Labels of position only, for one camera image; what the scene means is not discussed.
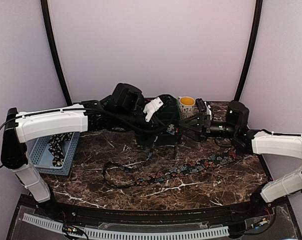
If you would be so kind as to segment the dark floral necktie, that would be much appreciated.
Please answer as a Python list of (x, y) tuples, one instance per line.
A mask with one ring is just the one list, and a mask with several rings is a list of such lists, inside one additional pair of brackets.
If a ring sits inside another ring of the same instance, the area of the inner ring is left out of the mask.
[(110, 181), (109, 179), (107, 179), (106, 174), (107, 174), (107, 170), (109, 168), (118, 168), (119, 170), (127, 173), (127, 174), (133, 174), (135, 172), (138, 172), (141, 168), (143, 168), (145, 165), (148, 164), (148, 162), (150, 161), (150, 159), (152, 158), (154, 149), (156, 147), (156, 144), (158, 142), (159, 136), (161, 136), (162, 133), (168, 133), (170, 136), (173, 136), (173, 138), (175, 139), (175, 143), (174, 143), (174, 151), (173, 151), (173, 157), (175, 158), (177, 156), (177, 146), (178, 146), (178, 135), (179, 130), (176, 127), (173, 127), (173, 131), (171, 131), (169, 128), (173, 127), (172, 124), (169, 124), (169, 127), (166, 132), (138, 132), (135, 131), (137, 136), (146, 136), (146, 139), (150, 140), (150, 149), (149, 152), (147, 153), (146, 159), (144, 161), (144, 163), (141, 165), (140, 168), (131, 168), (128, 166), (124, 166), (121, 165), (117, 162), (107, 162), (104, 164), (103, 168), (102, 168), (102, 176), (103, 176), (103, 180), (104, 182), (112, 187), (112, 188), (116, 188), (116, 189), (127, 189), (127, 188), (131, 188), (131, 187), (137, 187), (137, 186), (149, 186), (151, 184), (156, 184), (156, 183), (162, 183), (166, 180), (170, 180), (170, 179), (174, 179), (177, 177), (185, 177), (191, 174), (196, 174), (199, 173), (201, 171), (206, 171), (208, 169), (214, 169), (223, 165), (228, 165), (231, 164), (233, 162), (235, 162), (237, 160), (237, 154), (236, 154), (236, 150), (232, 149), (232, 147), (230, 145), (225, 146), (225, 145), (218, 145), (216, 140), (215, 143), (221, 148), (231, 148), (229, 150), (225, 150), (223, 153), (221, 154), (215, 154), (212, 155), (206, 159), (202, 159), (200, 161), (197, 161), (194, 164), (185, 164), (182, 166), (178, 166), (175, 167), (173, 169), (170, 169), (168, 171), (165, 172), (157, 172), (153, 175), (149, 175), (148, 177), (145, 178), (139, 178), (137, 180), (135, 180), (134, 182), (130, 183), (130, 184), (117, 184), (113, 181)]

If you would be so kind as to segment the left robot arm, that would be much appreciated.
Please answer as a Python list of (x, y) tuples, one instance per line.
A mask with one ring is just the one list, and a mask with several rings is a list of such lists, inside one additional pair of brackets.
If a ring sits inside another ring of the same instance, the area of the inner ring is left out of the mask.
[(163, 123), (157, 116), (177, 100), (169, 94), (144, 98), (142, 91), (128, 83), (119, 83), (102, 100), (88, 100), (64, 107), (35, 112), (8, 111), (3, 129), (1, 163), (11, 169), (30, 191), (50, 218), (61, 214), (61, 206), (52, 200), (51, 191), (31, 164), (26, 143), (41, 137), (63, 133), (123, 129), (138, 134), (159, 135), (173, 123), (177, 113)]

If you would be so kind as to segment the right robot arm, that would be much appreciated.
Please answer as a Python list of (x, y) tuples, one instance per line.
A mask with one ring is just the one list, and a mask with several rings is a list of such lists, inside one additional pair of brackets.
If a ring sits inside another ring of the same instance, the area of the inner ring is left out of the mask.
[[(238, 101), (229, 102), (224, 121), (213, 119), (208, 102), (198, 98), (195, 104), (199, 112), (179, 123), (180, 131), (189, 138), (198, 142), (210, 137), (228, 138), (240, 153), (279, 155), (302, 160), (302, 133), (250, 129), (247, 126), (249, 109)], [(256, 217), (264, 211), (267, 203), (298, 191), (302, 192), (302, 166), (277, 180), (259, 186), (250, 196), (246, 213)]]

